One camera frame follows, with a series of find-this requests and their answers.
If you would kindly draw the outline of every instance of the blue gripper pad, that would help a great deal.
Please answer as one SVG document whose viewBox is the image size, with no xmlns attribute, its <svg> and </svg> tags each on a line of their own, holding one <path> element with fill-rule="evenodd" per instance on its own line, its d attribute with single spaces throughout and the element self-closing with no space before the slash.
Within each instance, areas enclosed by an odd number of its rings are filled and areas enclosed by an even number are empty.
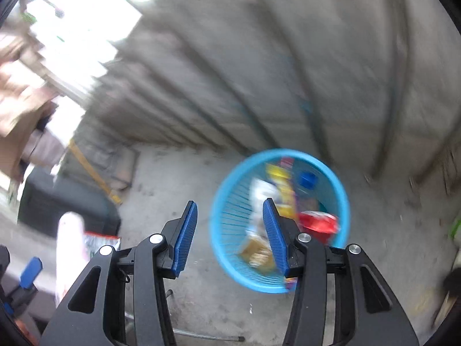
<svg viewBox="0 0 461 346">
<path fill-rule="evenodd" d="M 197 226 L 197 204 L 192 203 L 192 206 L 187 213 L 183 227 L 179 232 L 176 244 L 174 245 L 174 259 L 171 270 L 176 277 L 184 270 L 186 266 L 187 256 L 189 254 L 192 237 L 194 236 L 195 227 Z"/>
<path fill-rule="evenodd" d="M 27 264 L 24 271 L 21 273 L 19 286 L 21 286 L 23 289 L 30 289 L 42 269 L 43 265 L 41 260 L 37 257 L 33 257 Z"/>
<path fill-rule="evenodd" d="M 262 219 L 266 227 L 267 237 L 271 244 L 272 254 L 278 270 L 286 276 L 289 271 L 287 244 L 278 225 L 279 215 L 277 210 L 273 209 L 269 199 L 266 199 L 262 206 Z"/>
</svg>

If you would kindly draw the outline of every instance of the gray wall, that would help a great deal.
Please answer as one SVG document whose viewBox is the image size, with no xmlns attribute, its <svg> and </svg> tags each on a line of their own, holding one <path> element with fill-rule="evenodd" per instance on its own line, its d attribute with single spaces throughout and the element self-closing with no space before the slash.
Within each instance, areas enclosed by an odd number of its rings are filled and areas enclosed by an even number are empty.
<svg viewBox="0 0 461 346">
<path fill-rule="evenodd" d="M 404 173 L 418 169 L 456 117 L 460 35 L 438 0 L 405 1 L 408 43 L 398 32 L 402 27 L 392 31 L 393 19 L 405 17 L 399 11 L 404 5 L 389 8 L 392 0 L 265 0 L 303 62 L 309 96 L 318 101 L 337 165 L 367 169 L 373 162 L 389 104 L 396 39 L 397 49 L 409 46 L 408 58 L 402 57 L 404 67 L 409 60 L 409 77 L 390 160 L 401 162 Z M 129 38 L 118 43 L 123 48 L 120 61 L 107 65 L 108 74 L 90 107 L 93 114 L 131 139 L 172 143 L 169 138 L 174 137 L 184 142 L 175 133 L 165 137 L 159 132 L 153 121 L 160 121 L 163 129 L 173 127 L 191 141 L 206 144 L 152 106 L 152 100 L 160 100 L 217 144 L 228 145 L 197 113 L 162 90 L 136 60 L 139 57 L 245 146 L 267 148 L 232 96 L 188 60 L 184 45 L 170 30 L 146 17 L 161 14 L 241 92 L 280 146 L 319 155 L 297 102 L 303 91 L 293 53 L 275 34 L 259 0 L 156 0 L 144 9 L 147 14 Z M 134 84 L 144 87 L 143 96 Z"/>
</svg>

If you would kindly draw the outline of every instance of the blue bottle cap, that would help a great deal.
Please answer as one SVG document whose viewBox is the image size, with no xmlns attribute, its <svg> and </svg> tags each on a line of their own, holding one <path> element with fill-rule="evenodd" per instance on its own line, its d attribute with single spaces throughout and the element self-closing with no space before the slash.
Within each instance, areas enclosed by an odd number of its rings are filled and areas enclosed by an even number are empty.
<svg viewBox="0 0 461 346">
<path fill-rule="evenodd" d="M 299 184 L 308 190 L 313 190 L 317 181 L 317 176 L 311 172 L 302 172 L 299 177 Z"/>
</svg>

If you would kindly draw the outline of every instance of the yellow strap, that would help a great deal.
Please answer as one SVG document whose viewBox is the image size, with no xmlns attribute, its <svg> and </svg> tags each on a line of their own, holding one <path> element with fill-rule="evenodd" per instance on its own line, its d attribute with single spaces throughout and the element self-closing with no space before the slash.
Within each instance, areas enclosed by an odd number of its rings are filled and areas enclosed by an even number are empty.
<svg viewBox="0 0 461 346">
<path fill-rule="evenodd" d="M 71 141 L 69 142 L 69 149 L 74 154 L 75 158 L 79 161 L 79 163 L 82 164 L 82 166 L 91 176 L 91 178 L 93 178 L 93 180 L 95 180 L 99 187 L 101 187 L 104 190 L 107 196 L 109 196 L 114 201 L 114 203 L 121 204 L 122 200 L 116 194 L 112 193 L 112 189 L 104 182 L 99 173 L 91 166 L 91 164 L 88 162 L 82 151 L 80 151 L 80 148 L 77 147 L 73 139 L 71 139 Z"/>
</svg>

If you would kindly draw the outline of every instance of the silver screw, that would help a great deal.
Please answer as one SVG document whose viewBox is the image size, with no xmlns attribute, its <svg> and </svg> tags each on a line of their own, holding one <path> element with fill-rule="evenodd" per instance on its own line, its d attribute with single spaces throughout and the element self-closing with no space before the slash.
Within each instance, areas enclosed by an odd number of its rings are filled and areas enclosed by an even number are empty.
<svg viewBox="0 0 461 346">
<path fill-rule="evenodd" d="M 154 245 L 159 244 L 161 241 L 163 241 L 163 235 L 161 234 L 154 234 L 154 235 L 151 235 L 149 238 L 149 242 Z"/>
<path fill-rule="evenodd" d="M 112 252 L 112 246 L 109 246 L 109 245 L 102 246 L 99 249 L 99 253 L 104 256 L 109 255 L 111 252 Z"/>
<path fill-rule="evenodd" d="M 307 243 L 311 241 L 312 237 L 307 233 L 301 233 L 298 235 L 298 239 L 300 242 Z"/>
<path fill-rule="evenodd" d="M 358 255 L 359 253 L 361 253 L 362 249 L 359 245 L 350 245 L 349 251 L 351 254 Z"/>
</svg>

